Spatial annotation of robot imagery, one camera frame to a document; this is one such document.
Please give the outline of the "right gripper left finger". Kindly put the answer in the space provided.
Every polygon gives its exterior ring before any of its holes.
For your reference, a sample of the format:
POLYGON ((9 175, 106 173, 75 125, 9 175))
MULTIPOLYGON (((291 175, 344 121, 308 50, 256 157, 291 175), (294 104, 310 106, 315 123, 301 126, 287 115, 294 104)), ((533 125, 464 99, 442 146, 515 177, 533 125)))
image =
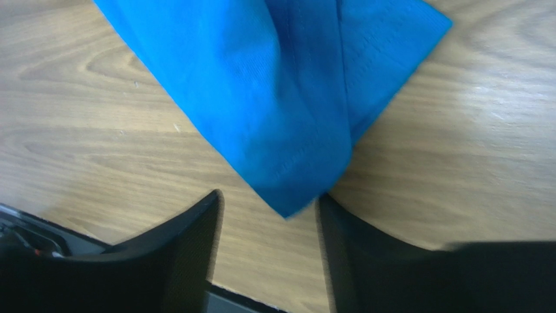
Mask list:
POLYGON ((2 312, 205 312, 222 195, 101 254, 49 256, 1 231, 2 312))

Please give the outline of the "blue t shirt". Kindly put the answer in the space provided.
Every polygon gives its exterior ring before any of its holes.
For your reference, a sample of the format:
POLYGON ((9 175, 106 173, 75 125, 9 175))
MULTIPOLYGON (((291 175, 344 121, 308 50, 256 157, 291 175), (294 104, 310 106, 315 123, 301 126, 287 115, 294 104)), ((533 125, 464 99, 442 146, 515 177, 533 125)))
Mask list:
POLYGON ((279 215, 329 191, 452 21, 425 1, 97 1, 279 215))

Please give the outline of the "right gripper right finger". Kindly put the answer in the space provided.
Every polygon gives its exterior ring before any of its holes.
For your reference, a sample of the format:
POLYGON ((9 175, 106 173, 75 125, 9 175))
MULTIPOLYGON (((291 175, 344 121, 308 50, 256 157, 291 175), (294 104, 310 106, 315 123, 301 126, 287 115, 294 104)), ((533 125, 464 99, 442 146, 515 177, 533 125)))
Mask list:
POLYGON ((426 250, 368 224, 331 196, 317 220, 337 312, 554 312, 553 241, 426 250))

